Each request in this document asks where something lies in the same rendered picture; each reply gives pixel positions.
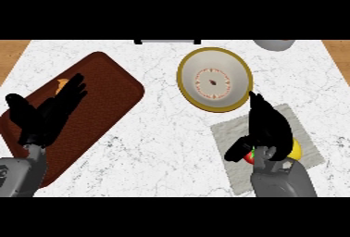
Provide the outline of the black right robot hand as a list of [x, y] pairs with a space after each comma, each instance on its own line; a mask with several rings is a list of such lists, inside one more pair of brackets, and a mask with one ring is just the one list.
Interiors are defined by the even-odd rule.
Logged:
[[292, 132], [285, 116], [273, 108], [260, 94], [248, 92], [248, 135], [230, 146], [225, 159], [238, 162], [258, 146], [275, 147], [270, 161], [282, 161], [292, 151]]

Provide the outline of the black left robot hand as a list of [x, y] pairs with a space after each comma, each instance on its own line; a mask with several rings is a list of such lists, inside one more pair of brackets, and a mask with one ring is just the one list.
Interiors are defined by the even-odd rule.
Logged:
[[74, 112], [87, 91], [84, 76], [77, 73], [59, 93], [34, 107], [19, 94], [7, 94], [9, 119], [22, 129], [18, 143], [49, 147], [62, 132], [68, 117]]

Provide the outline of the grey woven placemat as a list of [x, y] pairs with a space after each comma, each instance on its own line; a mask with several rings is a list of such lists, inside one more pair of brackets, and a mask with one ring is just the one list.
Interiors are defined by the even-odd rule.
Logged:
[[[325, 162], [322, 154], [312, 142], [304, 126], [288, 104], [278, 105], [275, 109], [285, 116], [292, 131], [292, 137], [301, 146], [303, 155], [300, 162], [304, 165], [304, 168], [310, 169]], [[211, 125], [211, 133], [220, 156], [223, 156], [236, 140], [248, 134], [248, 116], [241, 116]], [[238, 163], [223, 161], [223, 164], [233, 193], [242, 194], [251, 192], [250, 175], [253, 172], [253, 165], [247, 161], [239, 161]]]

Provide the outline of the white bowl with gold rim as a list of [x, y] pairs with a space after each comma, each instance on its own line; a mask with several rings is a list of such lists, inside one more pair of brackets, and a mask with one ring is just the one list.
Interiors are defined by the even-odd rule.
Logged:
[[179, 63], [176, 82], [189, 103], [205, 111], [230, 112], [248, 101], [251, 71], [244, 59], [227, 49], [195, 49]]

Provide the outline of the orange food piece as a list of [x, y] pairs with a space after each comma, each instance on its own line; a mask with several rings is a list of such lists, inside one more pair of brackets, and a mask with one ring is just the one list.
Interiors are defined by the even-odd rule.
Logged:
[[61, 92], [61, 90], [64, 89], [67, 83], [68, 83], [69, 79], [58, 79], [58, 90], [56, 90], [56, 94]]

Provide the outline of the yellow round fruit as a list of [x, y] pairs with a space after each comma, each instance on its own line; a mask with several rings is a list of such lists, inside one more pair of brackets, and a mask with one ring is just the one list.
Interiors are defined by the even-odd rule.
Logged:
[[292, 150], [291, 153], [288, 154], [288, 157], [295, 160], [300, 160], [303, 157], [303, 148], [297, 139], [292, 139]]

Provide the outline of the brown rectangular tray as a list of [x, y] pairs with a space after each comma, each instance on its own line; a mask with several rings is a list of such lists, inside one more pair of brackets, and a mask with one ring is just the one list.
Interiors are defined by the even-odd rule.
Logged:
[[87, 95], [68, 118], [55, 144], [46, 149], [43, 187], [61, 177], [145, 93], [142, 84], [108, 54], [95, 52], [27, 97], [28, 102], [38, 106], [56, 95], [59, 80], [71, 79], [77, 73], [84, 76]]

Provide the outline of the grey round container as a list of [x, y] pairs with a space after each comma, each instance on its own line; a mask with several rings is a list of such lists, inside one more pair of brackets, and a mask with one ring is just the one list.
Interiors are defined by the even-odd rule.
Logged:
[[267, 51], [285, 51], [295, 43], [294, 40], [254, 40], [256, 44]]

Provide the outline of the dark appliance with pale panel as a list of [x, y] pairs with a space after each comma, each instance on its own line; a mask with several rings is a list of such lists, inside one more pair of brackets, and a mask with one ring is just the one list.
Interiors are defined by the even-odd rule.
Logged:
[[134, 44], [148, 44], [148, 43], [201, 44], [201, 40], [134, 40]]

